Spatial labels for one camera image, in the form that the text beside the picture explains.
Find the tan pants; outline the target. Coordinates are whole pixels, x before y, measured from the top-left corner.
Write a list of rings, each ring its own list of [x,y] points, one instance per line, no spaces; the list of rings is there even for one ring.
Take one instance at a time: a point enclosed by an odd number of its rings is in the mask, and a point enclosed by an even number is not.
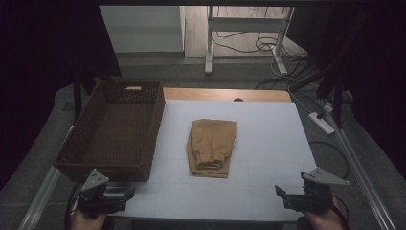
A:
[[[234,121],[193,121],[187,143],[190,173],[227,178],[236,138],[237,123]]]

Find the white metal desk frame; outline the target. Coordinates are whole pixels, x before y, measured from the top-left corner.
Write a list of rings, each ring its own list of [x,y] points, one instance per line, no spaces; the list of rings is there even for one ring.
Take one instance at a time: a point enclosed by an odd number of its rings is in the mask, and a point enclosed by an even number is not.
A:
[[[205,56],[205,74],[213,72],[213,32],[275,33],[278,35],[272,48],[273,58],[281,74],[287,70],[282,61],[282,44],[290,23],[293,7],[287,7],[281,18],[237,18],[213,16],[213,6],[207,9],[207,47]]]

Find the person's left hand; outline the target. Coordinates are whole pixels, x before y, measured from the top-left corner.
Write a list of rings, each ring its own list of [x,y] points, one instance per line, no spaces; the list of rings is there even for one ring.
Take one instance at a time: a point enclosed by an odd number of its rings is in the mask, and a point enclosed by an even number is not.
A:
[[[106,218],[106,214],[90,218],[81,210],[76,210],[71,216],[70,230],[102,230]]]

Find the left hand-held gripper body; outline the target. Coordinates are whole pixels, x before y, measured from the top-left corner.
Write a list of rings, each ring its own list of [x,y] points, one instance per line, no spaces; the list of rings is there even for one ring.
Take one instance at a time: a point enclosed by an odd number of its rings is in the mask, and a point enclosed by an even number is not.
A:
[[[100,214],[115,214],[124,211],[126,196],[106,196],[104,194],[109,178],[92,170],[85,179],[78,197],[78,208],[92,219]]]

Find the brown woven basket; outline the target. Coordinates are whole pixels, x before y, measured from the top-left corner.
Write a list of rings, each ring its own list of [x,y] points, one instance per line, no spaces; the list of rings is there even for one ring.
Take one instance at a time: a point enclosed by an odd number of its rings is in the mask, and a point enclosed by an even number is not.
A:
[[[72,181],[96,169],[114,182],[149,180],[166,100],[157,80],[102,80],[54,167]]]

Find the person's right hand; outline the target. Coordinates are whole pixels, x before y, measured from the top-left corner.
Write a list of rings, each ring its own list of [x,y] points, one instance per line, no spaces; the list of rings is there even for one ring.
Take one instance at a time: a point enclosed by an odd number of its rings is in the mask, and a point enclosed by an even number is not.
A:
[[[313,230],[345,230],[343,221],[332,209],[321,214],[304,212],[304,216],[309,220]]]

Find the aluminium rail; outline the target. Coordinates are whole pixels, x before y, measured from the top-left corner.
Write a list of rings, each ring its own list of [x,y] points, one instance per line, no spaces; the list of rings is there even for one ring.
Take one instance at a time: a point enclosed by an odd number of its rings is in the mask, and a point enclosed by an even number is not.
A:
[[[46,171],[17,230],[39,230],[39,225],[43,227],[55,226],[57,230],[64,229],[65,212],[58,211],[56,214],[51,214],[57,207],[61,207],[63,203],[50,204],[60,177],[60,170],[58,170],[53,163],[50,163],[50,167]]]
[[[367,199],[381,230],[396,230],[395,224],[386,205],[359,161],[345,131],[338,127],[331,118],[329,118],[329,121],[335,129],[336,138],[348,158],[351,171],[353,172],[363,195]]]

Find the wooden table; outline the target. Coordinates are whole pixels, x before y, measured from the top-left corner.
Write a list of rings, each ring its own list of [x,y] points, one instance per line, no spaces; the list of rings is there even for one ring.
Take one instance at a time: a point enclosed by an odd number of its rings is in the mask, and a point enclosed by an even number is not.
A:
[[[278,102],[290,103],[291,98],[283,90],[249,90],[249,89],[209,89],[209,88],[164,88],[167,100],[200,100],[234,102]]]

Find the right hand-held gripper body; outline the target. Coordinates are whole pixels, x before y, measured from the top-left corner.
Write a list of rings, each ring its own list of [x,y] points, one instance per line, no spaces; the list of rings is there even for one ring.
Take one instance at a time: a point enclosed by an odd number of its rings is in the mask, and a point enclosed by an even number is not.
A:
[[[333,206],[330,186],[350,185],[346,179],[320,168],[316,168],[311,172],[301,172],[301,178],[304,181],[303,194],[295,195],[282,191],[282,201],[285,209],[296,212],[323,213]]]

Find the white power strip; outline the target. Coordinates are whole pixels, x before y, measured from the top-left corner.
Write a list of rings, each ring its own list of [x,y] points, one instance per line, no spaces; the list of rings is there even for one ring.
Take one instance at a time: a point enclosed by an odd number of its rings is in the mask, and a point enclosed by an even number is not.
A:
[[[308,115],[308,117],[326,135],[331,135],[335,132],[335,129],[324,120],[323,113],[318,114],[317,112],[312,112]]]

